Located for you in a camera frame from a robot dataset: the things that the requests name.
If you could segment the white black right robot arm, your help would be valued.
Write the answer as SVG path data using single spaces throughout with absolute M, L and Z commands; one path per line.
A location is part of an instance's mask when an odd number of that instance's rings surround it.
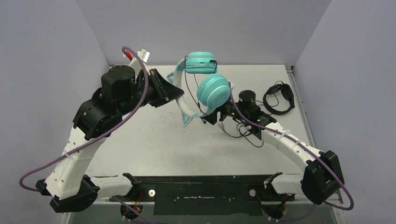
M 272 175 L 264 181 L 265 196 L 271 200 L 282 194 L 304 195 L 312 203 L 321 205 L 345 188 L 338 156 L 331 150 L 321 151 L 291 134 L 253 100 L 253 91 L 243 91 L 239 101 L 228 99 L 210 115 L 212 124 L 230 117 L 248 127 L 248 132 L 269 143 L 302 171 L 301 174 Z

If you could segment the teal cat ear headphones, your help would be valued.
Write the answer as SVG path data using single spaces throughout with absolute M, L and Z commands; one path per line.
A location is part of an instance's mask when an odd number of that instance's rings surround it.
M 181 59 L 173 72 L 166 76 L 169 83 L 182 88 L 182 76 L 203 74 L 207 77 L 198 85 L 196 98 L 206 107 L 204 112 L 194 112 L 186 103 L 184 96 L 176 98 L 181 110 L 182 125 L 186 127 L 194 118 L 202 118 L 222 106 L 230 97 L 233 86 L 227 78 L 218 73 L 218 63 L 213 53 L 206 51 L 191 52 Z

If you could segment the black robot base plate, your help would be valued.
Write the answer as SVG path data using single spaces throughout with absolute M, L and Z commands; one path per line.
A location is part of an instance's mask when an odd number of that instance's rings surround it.
M 113 196 L 133 205 L 153 205 L 154 215 L 260 216 L 263 211 L 280 213 L 293 195 L 278 194 L 264 187 L 269 175 L 138 176 L 138 183 L 125 196 Z

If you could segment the black cable pink green plugs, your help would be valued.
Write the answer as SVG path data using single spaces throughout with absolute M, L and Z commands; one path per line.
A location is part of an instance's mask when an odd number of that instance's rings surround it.
M 223 131 L 223 133 L 225 133 L 227 136 L 233 138 L 233 139 L 241 139 L 244 138 L 249 144 L 251 144 L 252 146 L 256 147 L 256 148 L 261 148 L 264 146 L 264 141 L 261 140 L 261 144 L 260 145 L 256 145 L 254 144 L 249 138 L 248 136 L 253 135 L 252 133 L 250 133 L 249 129 L 246 129 L 245 132 L 242 132 L 242 128 L 246 128 L 246 126 L 244 125 L 243 122 L 241 121 L 235 121 L 236 122 L 236 130 L 238 131 L 239 135 L 231 135 L 229 134 L 224 126 L 224 123 L 222 121 L 217 122 L 217 125 L 219 126 L 219 128 Z

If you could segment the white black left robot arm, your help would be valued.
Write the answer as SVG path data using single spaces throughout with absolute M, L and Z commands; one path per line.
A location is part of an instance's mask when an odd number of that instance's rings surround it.
M 183 93 L 158 70 L 148 70 L 137 53 L 129 65 L 112 66 L 102 75 L 92 98 L 79 107 L 62 155 L 55 160 L 52 173 L 36 183 L 36 189 L 52 196 L 50 206 L 57 213 L 80 212 L 106 197 L 135 200 L 140 188 L 131 174 L 90 177 L 87 168 L 111 133 L 140 107 L 160 107 Z

